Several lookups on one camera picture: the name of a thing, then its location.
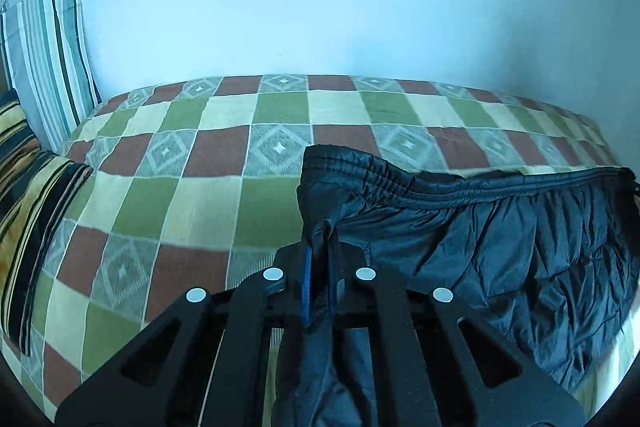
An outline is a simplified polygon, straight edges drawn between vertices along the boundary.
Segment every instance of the striped pillow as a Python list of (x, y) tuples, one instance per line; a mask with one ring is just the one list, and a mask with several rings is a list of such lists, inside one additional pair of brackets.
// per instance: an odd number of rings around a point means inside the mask
[(79, 1), (23, 0), (2, 13), (0, 54), (41, 145), (59, 152), (100, 103)]
[(40, 149), (15, 90), (0, 98), (0, 325), (26, 355), (44, 254), (91, 172)]

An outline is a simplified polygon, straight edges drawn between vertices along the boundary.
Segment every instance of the bed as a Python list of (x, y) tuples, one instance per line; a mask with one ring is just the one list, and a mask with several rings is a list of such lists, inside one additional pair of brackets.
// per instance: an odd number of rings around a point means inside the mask
[[(31, 356), (2, 340), (38, 406), (53, 418), (185, 290), (234, 287), (298, 241), (302, 155), (317, 143), (364, 150), (411, 172), (463, 176), (617, 165), (588, 118), (436, 82), (272, 74), (118, 95), (62, 146), (94, 172), (56, 230), (38, 279)], [(574, 392), (589, 416), (640, 348), (639, 308), (637, 293), (610, 354)], [(277, 350), (274, 335), (267, 409)]]

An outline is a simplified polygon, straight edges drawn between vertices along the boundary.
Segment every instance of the black jacket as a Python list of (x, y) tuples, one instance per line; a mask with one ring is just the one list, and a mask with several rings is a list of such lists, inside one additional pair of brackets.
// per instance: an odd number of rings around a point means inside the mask
[[(640, 263), (628, 169), (474, 178), (412, 175), (336, 146), (305, 152), (303, 241), (320, 255), (334, 230), (370, 266), (450, 288), (565, 389), (620, 329)], [(334, 335), (318, 292), (311, 328), (283, 337), (272, 425), (376, 425), (367, 332)]]

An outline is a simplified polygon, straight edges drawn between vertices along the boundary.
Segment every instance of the black bracket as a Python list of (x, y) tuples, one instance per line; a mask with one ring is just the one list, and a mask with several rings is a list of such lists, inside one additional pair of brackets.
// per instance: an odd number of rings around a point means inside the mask
[[(573, 397), (462, 299), (331, 244), (334, 329), (369, 330), (380, 426), (584, 425)], [(56, 425), (261, 426), (271, 328), (304, 327), (303, 248), (281, 248), (234, 290), (178, 298), (61, 404)]]

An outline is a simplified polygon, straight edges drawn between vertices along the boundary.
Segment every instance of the metal bolt head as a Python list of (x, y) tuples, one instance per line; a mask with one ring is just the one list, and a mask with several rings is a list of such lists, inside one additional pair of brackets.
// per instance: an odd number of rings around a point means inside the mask
[(284, 272), (280, 268), (267, 268), (262, 276), (268, 281), (279, 281), (284, 277)]
[(433, 291), (433, 298), (440, 302), (451, 302), (453, 292), (449, 288), (436, 288)]
[(356, 270), (356, 277), (361, 281), (372, 281), (376, 277), (376, 271), (369, 267), (358, 268)]
[(200, 302), (207, 296), (207, 292), (202, 288), (191, 288), (187, 292), (187, 300), (189, 302)]

